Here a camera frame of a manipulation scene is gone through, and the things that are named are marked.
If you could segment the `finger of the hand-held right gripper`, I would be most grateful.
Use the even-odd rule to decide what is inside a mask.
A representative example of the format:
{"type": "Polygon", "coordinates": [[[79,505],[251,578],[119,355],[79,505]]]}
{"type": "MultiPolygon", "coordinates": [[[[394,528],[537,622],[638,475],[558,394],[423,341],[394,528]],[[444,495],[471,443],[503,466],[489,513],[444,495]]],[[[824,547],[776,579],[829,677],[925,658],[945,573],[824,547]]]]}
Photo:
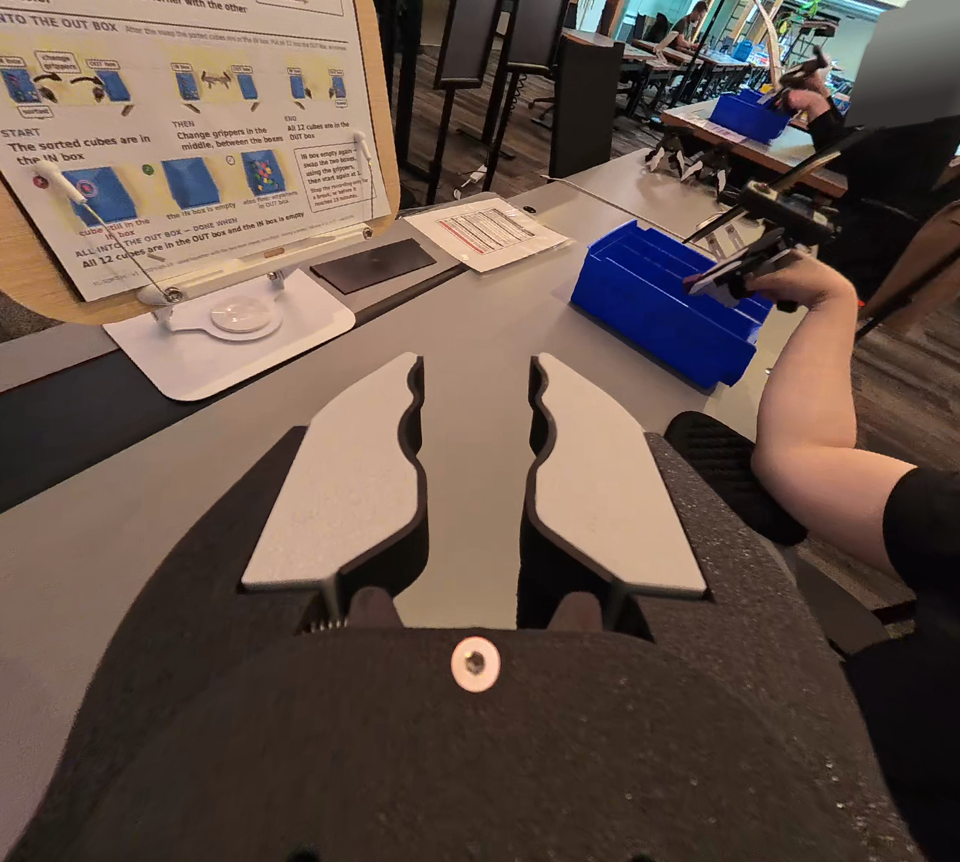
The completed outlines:
{"type": "Polygon", "coordinates": [[[735,261],[726,260],[716,264],[708,271],[684,279],[683,291],[686,295],[708,295],[712,298],[732,298],[729,289],[731,274],[735,273],[735,261]]]}
{"type": "Polygon", "coordinates": [[[714,214],[706,221],[698,224],[690,235],[681,240],[681,244],[689,245],[699,249],[711,249],[714,242],[717,242],[717,233],[725,231],[729,226],[737,225],[737,221],[745,217],[748,210],[743,206],[732,206],[726,210],[714,214]]]}

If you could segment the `black metal pole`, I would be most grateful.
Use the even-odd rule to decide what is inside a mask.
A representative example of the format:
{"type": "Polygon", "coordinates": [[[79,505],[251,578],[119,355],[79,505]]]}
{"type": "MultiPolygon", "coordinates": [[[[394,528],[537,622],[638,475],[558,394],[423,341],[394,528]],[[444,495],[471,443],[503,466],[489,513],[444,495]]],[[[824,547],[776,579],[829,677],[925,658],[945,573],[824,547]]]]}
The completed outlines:
{"type": "Polygon", "coordinates": [[[384,0],[382,20],[388,23],[385,38],[385,72],[391,87],[394,58],[400,49],[399,87],[397,90],[394,126],[394,148],[398,165],[409,166],[409,146],[413,118],[419,27],[423,17],[423,0],[384,0]]]}

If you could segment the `white sheet holder bar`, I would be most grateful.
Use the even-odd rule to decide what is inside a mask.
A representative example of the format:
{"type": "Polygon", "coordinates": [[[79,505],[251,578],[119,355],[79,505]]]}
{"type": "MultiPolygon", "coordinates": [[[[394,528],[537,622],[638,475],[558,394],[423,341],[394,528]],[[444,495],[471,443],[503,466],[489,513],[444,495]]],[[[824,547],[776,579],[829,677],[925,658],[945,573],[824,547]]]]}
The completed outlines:
{"type": "Polygon", "coordinates": [[[297,193],[285,188],[273,151],[241,154],[248,179],[260,184],[252,201],[217,202],[206,161],[162,161],[163,182],[181,210],[169,217],[136,215],[136,203],[112,167],[61,171],[51,160],[32,167],[32,181],[46,196],[68,201],[81,222],[81,241],[59,263],[86,302],[134,291],[141,304],[161,306],[196,299],[259,276],[297,267],[373,236],[369,211],[348,213],[316,226],[293,210],[297,193]]]}

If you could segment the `distant blue plastic bin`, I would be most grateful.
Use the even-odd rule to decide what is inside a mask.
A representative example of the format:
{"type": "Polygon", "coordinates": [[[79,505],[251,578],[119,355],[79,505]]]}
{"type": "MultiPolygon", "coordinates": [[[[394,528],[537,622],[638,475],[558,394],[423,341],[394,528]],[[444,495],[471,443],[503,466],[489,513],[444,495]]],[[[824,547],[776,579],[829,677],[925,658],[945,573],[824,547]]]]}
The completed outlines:
{"type": "Polygon", "coordinates": [[[709,121],[757,143],[779,138],[793,115],[774,104],[774,96],[751,88],[726,92],[715,101],[709,121]]]}

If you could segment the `person's right forearm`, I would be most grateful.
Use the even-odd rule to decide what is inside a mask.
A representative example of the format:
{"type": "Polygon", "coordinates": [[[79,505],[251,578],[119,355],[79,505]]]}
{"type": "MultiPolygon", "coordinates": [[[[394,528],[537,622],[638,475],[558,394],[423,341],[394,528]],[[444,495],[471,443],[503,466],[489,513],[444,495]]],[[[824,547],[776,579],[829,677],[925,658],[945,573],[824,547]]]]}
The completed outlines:
{"type": "Polygon", "coordinates": [[[766,383],[751,467],[815,539],[898,579],[883,517],[914,466],[857,448],[850,370],[856,294],[848,286],[821,290],[811,303],[766,383]]]}

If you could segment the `laminated printed paper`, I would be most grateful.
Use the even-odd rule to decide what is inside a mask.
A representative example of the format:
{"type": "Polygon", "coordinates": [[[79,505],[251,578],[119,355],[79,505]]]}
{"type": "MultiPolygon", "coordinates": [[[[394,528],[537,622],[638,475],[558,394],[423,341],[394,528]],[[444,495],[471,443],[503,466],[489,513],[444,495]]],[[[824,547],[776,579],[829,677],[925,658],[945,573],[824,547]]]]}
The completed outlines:
{"type": "Polygon", "coordinates": [[[452,201],[404,216],[443,252],[477,274],[568,246],[572,239],[551,230],[498,196],[452,201]]]}

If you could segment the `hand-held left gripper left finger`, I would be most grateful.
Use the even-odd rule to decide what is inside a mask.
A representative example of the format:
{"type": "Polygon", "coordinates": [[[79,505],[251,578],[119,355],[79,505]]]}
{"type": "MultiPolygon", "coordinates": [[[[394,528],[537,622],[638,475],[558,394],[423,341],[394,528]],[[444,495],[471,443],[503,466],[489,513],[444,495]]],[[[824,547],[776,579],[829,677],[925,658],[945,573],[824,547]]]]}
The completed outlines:
{"type": "Polygon", "coordinates": [[[306,426],[252,555],[244,593],[318,593],[339,623],[354,595],[398,596],[429,556],[422,409],[425,360],[402,352],[306,426]]]}

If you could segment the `person's right hand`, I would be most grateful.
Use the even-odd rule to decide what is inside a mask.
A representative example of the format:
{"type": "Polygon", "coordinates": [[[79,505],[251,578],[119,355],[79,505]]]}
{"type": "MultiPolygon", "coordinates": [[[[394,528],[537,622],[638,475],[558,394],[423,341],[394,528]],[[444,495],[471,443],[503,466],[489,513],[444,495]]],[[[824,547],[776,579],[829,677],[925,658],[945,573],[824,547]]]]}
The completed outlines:
{"type": "Polygon", "coordinates": [[[791,306],[814,310],[837,303],[858,315],[858,294],[853,285],[815,256],[798,251],[751,273],[745,285],[783,310],[791,306]]]}

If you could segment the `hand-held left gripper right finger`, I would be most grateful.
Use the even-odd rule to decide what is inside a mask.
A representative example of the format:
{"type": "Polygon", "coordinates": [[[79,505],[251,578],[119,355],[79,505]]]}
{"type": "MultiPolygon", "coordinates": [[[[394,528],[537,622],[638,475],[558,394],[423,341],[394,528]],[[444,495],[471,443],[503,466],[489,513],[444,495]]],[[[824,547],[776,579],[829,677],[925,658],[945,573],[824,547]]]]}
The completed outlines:
{"type": "Polygon", "coordinates": [[[555,355],[531,357],[533,461],[519,530],[518,626],[567,596],[602,626],[644,626],[639,601],[699,604],[710,587],[642,424],[555,355]]]}

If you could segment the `white board stand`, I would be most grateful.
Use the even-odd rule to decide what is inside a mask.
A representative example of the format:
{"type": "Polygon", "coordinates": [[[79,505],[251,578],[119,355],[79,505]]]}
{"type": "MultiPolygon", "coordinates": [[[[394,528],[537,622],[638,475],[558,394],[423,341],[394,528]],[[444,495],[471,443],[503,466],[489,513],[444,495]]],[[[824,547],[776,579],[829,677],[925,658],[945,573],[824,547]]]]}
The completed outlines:
{"type": "Polygon", "coordinates": [[[257,277],[106,334],[165,397],[204,400],[335,339],[355,314],[302,269],[257,277]]]}

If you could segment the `wooden work table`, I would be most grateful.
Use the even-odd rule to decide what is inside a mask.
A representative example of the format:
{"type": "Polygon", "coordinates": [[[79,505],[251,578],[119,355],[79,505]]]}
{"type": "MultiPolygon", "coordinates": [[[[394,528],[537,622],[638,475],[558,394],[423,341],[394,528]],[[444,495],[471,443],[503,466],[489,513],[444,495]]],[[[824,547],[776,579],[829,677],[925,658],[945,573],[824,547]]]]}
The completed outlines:
{"type": "Polygon", "coordinates": [[[762,144],[739,136],[710,122],[716,99],[678,106],[659,114],[659,122],[665,131],[678,130],[699,136],[710,145],[722,140],[731,143],[732,163],[745,161],[750,166],[762,167],[777,174],[786,173],[804,160],[814,156],[814,148],[806,130],[788,124],[779,138],[762,144]]]}

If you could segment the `black and white gadget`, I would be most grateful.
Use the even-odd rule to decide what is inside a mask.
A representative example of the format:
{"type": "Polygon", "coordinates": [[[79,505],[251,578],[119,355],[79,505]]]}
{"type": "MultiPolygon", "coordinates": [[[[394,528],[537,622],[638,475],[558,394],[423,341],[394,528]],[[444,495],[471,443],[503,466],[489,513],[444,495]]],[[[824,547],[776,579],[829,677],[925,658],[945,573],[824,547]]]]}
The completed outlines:
{"type": "Polygon", "coordinates": [[[705,184],[718,203],[726,198],[734,154],[731,143],[722,140],[708,145],[699,136],[669,129],[654,145],[639,152],[650,172],[673,166],[681,182],[696,180],[705,184]]]}

